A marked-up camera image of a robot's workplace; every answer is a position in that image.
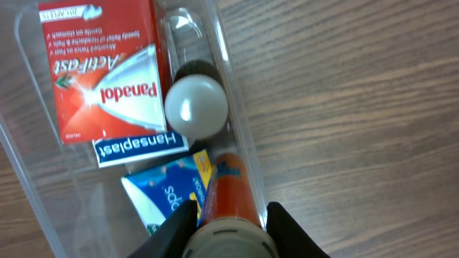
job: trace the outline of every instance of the white bottle cap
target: white bottle cap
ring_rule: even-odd
[[[205,139],[226,123],[228,99],[216,80],[189,75],[174,83],[167,93],[165,112],[176,132],[187,138]]]
[[[218,219],[196,231],[182,258],[278,258],[268,233],[242,219]]]

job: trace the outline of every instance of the wood grain surface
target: wood grain surface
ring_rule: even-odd
[[[219,5],[268,200],[284,205],[332,257],[459,257],[459,1]],[[1,35],[11,28],[10,18],[1,18]],[[13,92],[28,75],[14,72],[22,65],[14,40],[2,38],[1,45],[0,91]],[[35,54],[33,46],[25,48]],[[27,104],[7,100],[0,112],[10,118]],[[28,103],[34,101],[30,95]],[[21,117],[10,121],[13,129],[23,123]],[[37,191],[60,218],[52,221],[60,237],[80,247],[75,253],[98,254],[98,245],[109,244],[76,243],[70,235],[75,224],[79,239],[118,232],[113,240],[125,243],[114,247],[119,252],[144,239],[136,213],[124,209],[122,170],[96,171],[88,164],[77,182],[66,179],[75,161],[53,154],[52,146],[43,150],[50,136],[36,134],[18,148],[31,150],[24,152],[37,171]],[[84,161],[86,146],[76,148]],[[55,159],[39,162],[50,155]],[[48,187],[42,178],[56,184]],[[80,192],[68,193],[72,187]],[[118,202],[91,206],[100,198]],[[84,201],[88,216],[78,212]],[[107,211],[108,227],[101,215]],[[138,235],[123,236],[132,227]],[[3,151],[0,233],[0,253],[7,257],[52,256]]]

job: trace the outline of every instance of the blue and white packaging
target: blue and white packaging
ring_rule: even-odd
[[[121,178],[143,225],[153,234],[185,200],[195,200],[198,223],[201,219],[212,174],[205,150],[162,166]]]
[[[174,131],[129,138],[94,140],[100,168],[189,150],[188,140]]]

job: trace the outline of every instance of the wooden table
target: wooden table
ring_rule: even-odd
[[[268,200],[332,257],[458,257],[459,2],[220,5]],[[0,179],[0,253],[50,257]]]

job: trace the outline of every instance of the black object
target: black object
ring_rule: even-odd
[[[268,204],[267,229],[276,243],[280,258],[330,258],[277,202]],[[181,258],[186,242],[196,230],[197,203],[184,201],[158,231],[128,258]]]
[[[128,258],[180,258],[186,242],[197,230],[196,201],[184,201],[153,236]]]
[[[218,72],[217,68],[213,64],[210,64],[202,60],[194,60],[187,62],[180,67],[174,78],[174,83],[188,75],[205,75],[216,80],[221,86],[223,86],[222,76]]]
[[[330,258],[277,202],[268,204],[266,229],[278,248],[280,258]]]

